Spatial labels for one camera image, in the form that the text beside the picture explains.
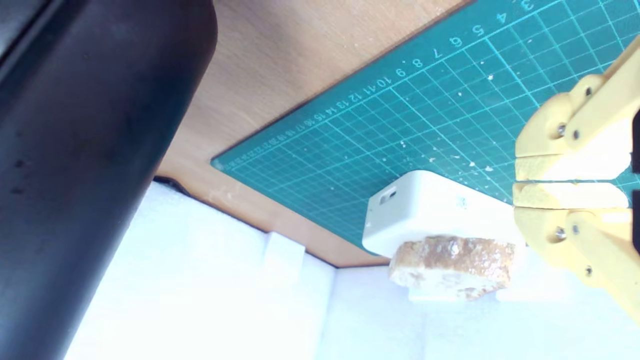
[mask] grid lines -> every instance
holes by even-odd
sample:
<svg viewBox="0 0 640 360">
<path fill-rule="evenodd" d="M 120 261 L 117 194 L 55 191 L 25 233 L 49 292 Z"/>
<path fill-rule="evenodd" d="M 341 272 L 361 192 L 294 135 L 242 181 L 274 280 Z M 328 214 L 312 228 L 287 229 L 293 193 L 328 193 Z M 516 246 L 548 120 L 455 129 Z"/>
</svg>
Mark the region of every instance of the grid lines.
<svg viewBox="0 0 640 360">
<path fill-rule="evenodd" d="M 481 33 L 455 31 L 475 21 Z M 359 247 L 369 197 L 411 170 L 510 203 L 522 126 L 639 32 L 635 0 L 479 1 L 212 165 Z M 613 183 L 640 187 L 629 171 Z"/>
</svg>

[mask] black pipe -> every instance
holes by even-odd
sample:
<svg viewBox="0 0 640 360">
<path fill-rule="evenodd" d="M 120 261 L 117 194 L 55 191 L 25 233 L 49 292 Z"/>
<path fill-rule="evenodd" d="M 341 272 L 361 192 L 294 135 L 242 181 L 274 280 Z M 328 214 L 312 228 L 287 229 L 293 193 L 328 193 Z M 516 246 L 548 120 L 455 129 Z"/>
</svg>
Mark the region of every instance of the black pipe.
<svg viewBox="0 0 640 360">
<path fill-rule="evenodd" d="M 211 0 L 37 16 L 0 65 L 2 360 L 65 355 L 216 43 Z"/>
<path fill-rule="evenodd" d="M 640 110 L 636 112 L 636 115 L 633 118 L 632 123 L 632 139 L 633 139 L 633 148 L 631 151 L 631 170 L 634 174 L 640 173 Z M 631 239 L 634 244 L 634 248 L 640 254 L 640 212 L 637 210 L 640 209 L 640 190 L 634 190 L 632 192 L 632 205 L 633 208 L 633 231 L 631 233 Z"/>
</svg>

